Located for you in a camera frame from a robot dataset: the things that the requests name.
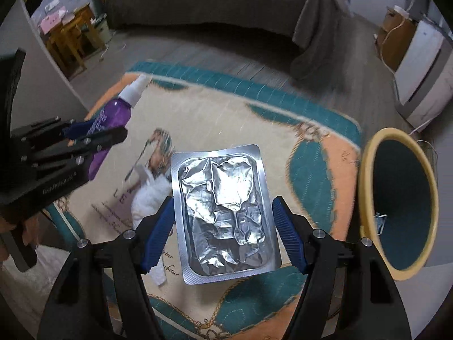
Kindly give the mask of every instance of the yellow bowl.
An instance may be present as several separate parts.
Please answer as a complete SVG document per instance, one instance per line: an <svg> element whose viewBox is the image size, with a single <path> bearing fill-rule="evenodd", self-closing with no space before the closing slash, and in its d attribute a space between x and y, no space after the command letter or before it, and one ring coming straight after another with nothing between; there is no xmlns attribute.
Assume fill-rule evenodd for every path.
<svg viewBox="0 0 453 340"><path fill-rule="evenodd" d="M379 250L394 280L407 280L433 248L439 196L431 165L417 142L385 128L368 142L358 181L361 236ZM388 215L377 235L375 213Z"/></svg>

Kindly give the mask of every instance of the blue gripper pad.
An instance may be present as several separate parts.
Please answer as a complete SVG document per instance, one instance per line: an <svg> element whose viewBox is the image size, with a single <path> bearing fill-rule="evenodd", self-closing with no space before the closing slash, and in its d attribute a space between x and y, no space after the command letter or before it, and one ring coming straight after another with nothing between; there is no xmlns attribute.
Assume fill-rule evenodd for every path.
<svg viewBox="0 0 453 340"><path fill-rule="evenodd" d="M95 119L71 124L69 127L63 129L65 138L72 139L74 141L77 138L86 135L88 130L90 130L93 125L94 120Z"/></svg>
<svg viewBox="0 0 453 340"><path fill-rule="evenodd" d="M173 198L170 198L145 243L144 257L141 262L141 267L144 271L149 272L151 267L154 267L159 262L173 224L174 202Z"/></svg>
<svg viewBox="0 0 453 340"><path fill-rule="evenodd" d="M273 221L280 234L291 264L300 272L305 272L307 262L304 256L304 243L300 239L282 202L275 198L272 202Z"/></svg>

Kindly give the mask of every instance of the silver tray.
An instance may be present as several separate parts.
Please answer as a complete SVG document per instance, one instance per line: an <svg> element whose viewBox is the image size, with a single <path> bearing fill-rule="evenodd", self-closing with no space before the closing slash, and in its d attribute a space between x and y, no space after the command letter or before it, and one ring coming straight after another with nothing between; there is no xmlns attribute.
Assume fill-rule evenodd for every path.
<svg viewBox="0 0 453 340"><path fill-rule="evenodd" d="M248 277L281 266L257 145L174 153L171 175L187 284Z"/></svg>

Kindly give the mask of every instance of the bed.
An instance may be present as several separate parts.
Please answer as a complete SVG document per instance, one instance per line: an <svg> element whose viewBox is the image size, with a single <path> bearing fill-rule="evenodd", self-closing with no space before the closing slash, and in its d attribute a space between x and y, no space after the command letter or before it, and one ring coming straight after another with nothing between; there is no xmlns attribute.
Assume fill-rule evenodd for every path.
<svg viewBox="0 0 453 340"><path fill-rule="evenodd" d="M300 47L290 66L297 79L329 60L350 18L349 0L105 0L105 7L114 29L216 22L282 34Z"/></svg>

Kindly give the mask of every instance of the wooden floor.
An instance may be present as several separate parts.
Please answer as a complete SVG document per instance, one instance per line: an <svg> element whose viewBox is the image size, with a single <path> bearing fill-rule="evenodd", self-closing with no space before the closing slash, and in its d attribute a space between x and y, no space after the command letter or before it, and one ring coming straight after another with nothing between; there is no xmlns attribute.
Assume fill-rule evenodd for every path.
<svg viewBox="0 0 453 340"><path fill-rule="evenodd" d="M286 37L227 25L130 28L117 31L103 59L101 53L93 55L87 60L87 70L71 83L90 108L137 61L180 63L308 98L356 119L366 142L384 127L411 130L395 110L392 75L376 56L376 29L354 18L346 52L311 77L294 80L289 65L299 49Z"/></svg>

